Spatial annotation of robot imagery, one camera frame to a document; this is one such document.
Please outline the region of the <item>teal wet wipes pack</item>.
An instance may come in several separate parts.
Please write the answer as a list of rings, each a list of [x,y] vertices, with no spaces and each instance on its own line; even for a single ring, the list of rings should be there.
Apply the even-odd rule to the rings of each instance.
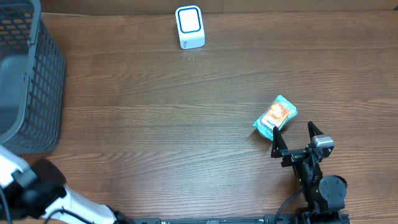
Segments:
[[[271,103],[271,105],[275,102],[278,102],[285,106],[288,110],[290,110],[290,114],[288,115],[287,119],[284,121],[281,127],[279,127],[279,131],[285,126],[286,123],[288,123],[291,119],[293,119],[297,114],[297,108],[286,98],[284,98],[282,95],[278,95],[276,99]],[[268,128],[267,126],[264,126],[261,124],[260,119],[264,115],[262,114],[254,123],[253,126],[258,130],[259,134],[267,139],[273,140],[273,128]]]

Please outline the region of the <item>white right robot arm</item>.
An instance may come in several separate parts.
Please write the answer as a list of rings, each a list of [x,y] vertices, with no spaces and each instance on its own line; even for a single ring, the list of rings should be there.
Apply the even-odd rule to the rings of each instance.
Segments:
[[[290,151],[277,127],[273,128],[272,158],[281,158],[282,167],[291,167],[299,181],[300,190],[288,198],[278,209],[274,223],[287,204],[300,194],[305,207],[296,209],[284,223],[349,223],[349,217],[341,214],[345,208],[347,181],[338,175],[324,176],[320,163],[330,156],[335,142],[320,131],[313,122],[308,122],[310,142],[302,149]]]

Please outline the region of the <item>orange tissue pack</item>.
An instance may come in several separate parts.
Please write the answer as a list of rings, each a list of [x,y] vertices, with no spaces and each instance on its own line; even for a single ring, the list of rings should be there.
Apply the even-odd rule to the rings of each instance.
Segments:
[[[271,105],[271,107],[266,111],[266,113],[260,119],[261,124],[267,126],[268,128],[273,127],[281,127],[284,121],[287,119],[290,114],[290,110],[288,110],[282,104],[275,102]]]

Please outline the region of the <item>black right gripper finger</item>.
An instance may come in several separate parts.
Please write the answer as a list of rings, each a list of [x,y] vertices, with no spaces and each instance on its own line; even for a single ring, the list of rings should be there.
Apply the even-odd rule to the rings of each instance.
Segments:
[[[273,127],[273,143],[272,143],[272,152],[284,152],[288,151],[288,147],[283,140],[283,137],[279,131],[277,126]]]
[[[310,140],[312,140],[313,137],[318,136],[318,135],[323,135],[323,132],[320,131],[315,124],[312,121],[308,122],[308,133],[310,136]]]

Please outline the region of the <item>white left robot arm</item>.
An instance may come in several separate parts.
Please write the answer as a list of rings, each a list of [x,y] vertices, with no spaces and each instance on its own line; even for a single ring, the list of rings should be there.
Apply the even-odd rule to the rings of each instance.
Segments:
[[[40,159],[30,165],[1,146],[1,220],[13,223],[28,217],[43,218],[45,223],[132,223],[120,211],[72,190],[49,160]]]

